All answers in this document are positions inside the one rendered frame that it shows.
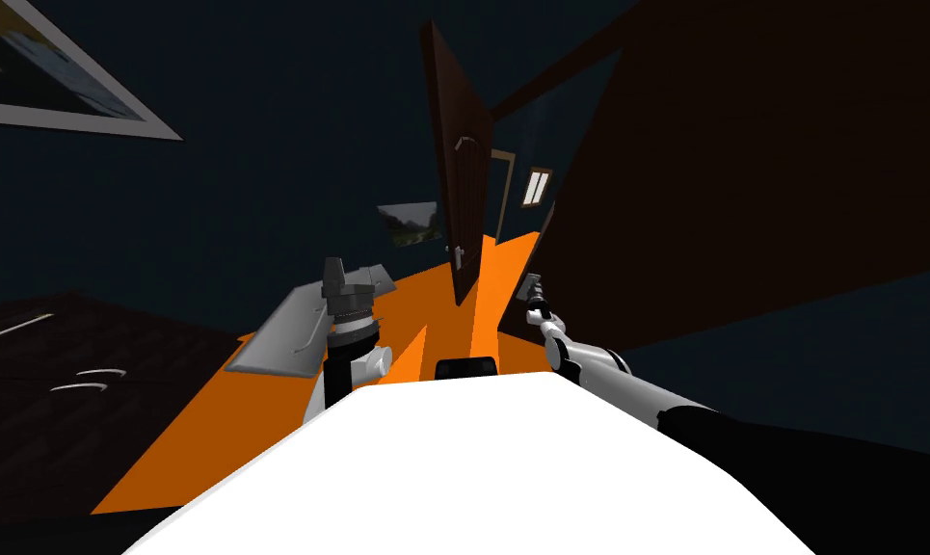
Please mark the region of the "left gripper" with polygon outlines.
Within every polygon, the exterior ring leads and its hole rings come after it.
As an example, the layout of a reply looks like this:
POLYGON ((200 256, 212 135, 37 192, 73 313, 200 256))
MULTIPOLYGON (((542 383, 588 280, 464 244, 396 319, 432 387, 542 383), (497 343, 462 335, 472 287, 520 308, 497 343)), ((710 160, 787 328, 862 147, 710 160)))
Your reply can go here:
POLYGON ((342 259, 327 258, 320 295, 326 301, 327 313, 330 315, 364 312, 372 309, 375 286, 372 283, 346 284, 342 259))

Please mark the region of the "white window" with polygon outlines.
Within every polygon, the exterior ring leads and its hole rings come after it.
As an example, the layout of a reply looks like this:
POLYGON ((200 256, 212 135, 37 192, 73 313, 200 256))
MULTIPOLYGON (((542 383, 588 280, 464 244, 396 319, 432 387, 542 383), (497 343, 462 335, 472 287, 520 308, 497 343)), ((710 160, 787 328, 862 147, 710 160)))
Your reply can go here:
POLYGON ((523 191, 521 202, 522 208, 532 208, 540 206, 543 202, 546 187, 548 186, 553 170, 532 167, 529 173, 529 179, 523 191))

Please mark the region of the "grey flat panel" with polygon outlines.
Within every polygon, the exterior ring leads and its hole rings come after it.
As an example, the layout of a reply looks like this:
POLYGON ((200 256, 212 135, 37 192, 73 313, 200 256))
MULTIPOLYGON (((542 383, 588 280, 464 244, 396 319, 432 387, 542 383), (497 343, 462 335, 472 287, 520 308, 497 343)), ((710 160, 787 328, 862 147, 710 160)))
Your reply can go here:
MULTIPOLYGON (((357 270, 346 274, 355 281, 365 279, 357 270)), ((314 378, 326 354, 324 338, 330 325, 320 281, 294 288, 226 364, 226 371, 314 378)))

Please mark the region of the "large dark brown door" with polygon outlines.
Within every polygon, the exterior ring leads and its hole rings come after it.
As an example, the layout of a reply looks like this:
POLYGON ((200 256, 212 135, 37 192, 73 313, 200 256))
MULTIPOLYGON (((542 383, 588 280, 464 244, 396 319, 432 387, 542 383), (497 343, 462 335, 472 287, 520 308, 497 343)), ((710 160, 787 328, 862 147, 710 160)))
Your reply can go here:
POLYGON ((930 0, 638 0, 525 265, 620 352, 930 271, 930 0))

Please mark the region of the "large grey-framed wall picture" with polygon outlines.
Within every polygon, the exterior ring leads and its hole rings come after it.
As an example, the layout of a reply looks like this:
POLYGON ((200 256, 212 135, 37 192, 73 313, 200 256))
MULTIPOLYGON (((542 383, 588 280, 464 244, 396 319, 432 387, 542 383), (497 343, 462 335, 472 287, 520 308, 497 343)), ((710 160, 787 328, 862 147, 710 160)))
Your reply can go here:
POLYGON ((0 0, 0 124, 180 141, 28 0, 0 0))

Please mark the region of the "dark brown arched-panel door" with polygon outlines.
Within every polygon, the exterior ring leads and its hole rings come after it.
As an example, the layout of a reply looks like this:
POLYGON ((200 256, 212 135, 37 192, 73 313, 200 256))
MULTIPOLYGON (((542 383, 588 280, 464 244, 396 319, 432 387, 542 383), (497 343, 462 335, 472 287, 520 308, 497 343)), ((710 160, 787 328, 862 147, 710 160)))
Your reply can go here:
POLYGON ((480 275, 493 118, 433 19, 420 29, 420 46, 454 297, 461 305, 480 275), (460 271, 456 246, 465 251, 460 271))

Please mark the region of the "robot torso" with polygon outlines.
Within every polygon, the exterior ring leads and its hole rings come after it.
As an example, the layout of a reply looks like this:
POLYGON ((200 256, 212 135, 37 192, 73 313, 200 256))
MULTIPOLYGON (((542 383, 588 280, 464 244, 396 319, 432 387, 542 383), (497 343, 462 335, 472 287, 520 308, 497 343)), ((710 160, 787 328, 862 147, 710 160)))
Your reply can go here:
POLYGON ((726 472, 548 372, 357 389, 216 376, 123 507, 124 555, 813 555, 726 472))

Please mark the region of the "small landscape wall picture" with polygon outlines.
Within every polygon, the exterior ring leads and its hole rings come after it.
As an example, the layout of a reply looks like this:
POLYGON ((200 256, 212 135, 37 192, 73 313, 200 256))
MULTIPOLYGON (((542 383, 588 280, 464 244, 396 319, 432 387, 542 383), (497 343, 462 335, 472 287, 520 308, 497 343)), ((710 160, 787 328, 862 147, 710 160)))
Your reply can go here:
POLYGON ((435 201, 380 205, 377 211, 397 248, 442 237, 435 201))

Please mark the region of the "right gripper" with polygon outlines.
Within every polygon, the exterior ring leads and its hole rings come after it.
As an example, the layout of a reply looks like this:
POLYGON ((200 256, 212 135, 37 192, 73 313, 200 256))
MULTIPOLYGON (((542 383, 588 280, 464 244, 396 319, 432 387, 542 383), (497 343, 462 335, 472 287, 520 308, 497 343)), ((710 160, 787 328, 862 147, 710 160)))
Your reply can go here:
POLYGON ((517 300, 527 302, 529 310, 548 310, 540 280, 538 274, 525 274, 517 290, 517 300))

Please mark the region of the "dark brown drawer cabinet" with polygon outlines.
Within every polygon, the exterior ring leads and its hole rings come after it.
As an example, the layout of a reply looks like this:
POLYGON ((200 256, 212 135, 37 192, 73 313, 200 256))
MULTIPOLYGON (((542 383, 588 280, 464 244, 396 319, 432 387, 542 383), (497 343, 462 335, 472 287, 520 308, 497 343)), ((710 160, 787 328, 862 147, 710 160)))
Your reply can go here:
POLYGON ((75 291, 0 303, 0 526, 90 514, 237 347, 75 291))

